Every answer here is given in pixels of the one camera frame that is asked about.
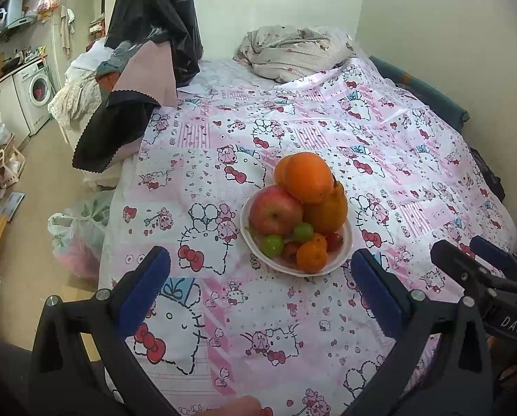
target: kitchen cabinet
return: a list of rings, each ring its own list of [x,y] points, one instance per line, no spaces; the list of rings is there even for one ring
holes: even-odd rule
[[[12,76],[0,83],[0,115],[5,126],[14,134],[14,144],[18,147],[29,136],[29,127]]]

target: hello kitty bedsheet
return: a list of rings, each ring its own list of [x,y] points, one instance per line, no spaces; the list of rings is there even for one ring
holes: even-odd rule
[[[281,86],[209,70],[212,84],[198,75],[177,109],[155,111],[139,157],[124,164],[100,286],[114,286],[154,245],[170,252],[171,277],[126,342],[180,414],[241,395],[259,398],[264,416],[341,414],[393,340],[347,263],[303,279],[249,251],[238,213],[272,183],[279,158],[320,154],[348,195],[353,248],[368,247],[409,289],[433,299],[462,295],[431,264],[434,242],[473,255],[468,245],[480,234],[509,250],[515,227],[463,138],[412,94],[388,86],[370,61],[354,58]],[[411,385],[434,347],[432,340]]]

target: fruit plate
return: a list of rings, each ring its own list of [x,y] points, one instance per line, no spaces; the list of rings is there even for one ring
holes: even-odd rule
[[[257,193],[254,193],[243,205],[243,208],[240,212],[240,227],[243,239],[251,249],[251,252],[253,252],[263,264],[270,266],[272,269],[276,269],[276,271],[284,272],[285,274],[293,275],[295,277],[316,277],[318,275],[325,275],[333,272],[339,266],[344,264],[347,258],[351,257],[351,223],[349,223],[349,220],[346,220],[343,224],[343,227],[341,227],[341,229],[338,231],[338,233],[343,237],[343,245],[337,252],[328,254],[328,262],[323,269],[316,272],[315,274],[307,274],[306,272],[302,272],[296,267],[292,267],[290,263],[285,261],[283,258],[268,258],[264,253],[261,252],[257,241],[255,241],[255,237],[258,237],[259,235],[255,235],[254,237],[252,234],[252,229],[249,226],[249,212],[251,211],[251,206],[255,200],[256,195]]]

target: beige floor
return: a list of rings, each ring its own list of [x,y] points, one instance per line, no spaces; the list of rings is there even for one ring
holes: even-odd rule
[[[72,148],[54,120],[23,149],[26,166],[14,191],[25,192],[0,242],[0,337],[31,349],[45,299],[63,285],[94,290],[53,257],[47,219],[90,197],[83,173],[72,167]]]

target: hand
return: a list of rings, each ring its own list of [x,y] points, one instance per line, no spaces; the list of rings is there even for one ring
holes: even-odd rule
[[[251,396],[243,396],[229,401],[221,408],[198,411],[193,416],[259,416],[260,402]]]

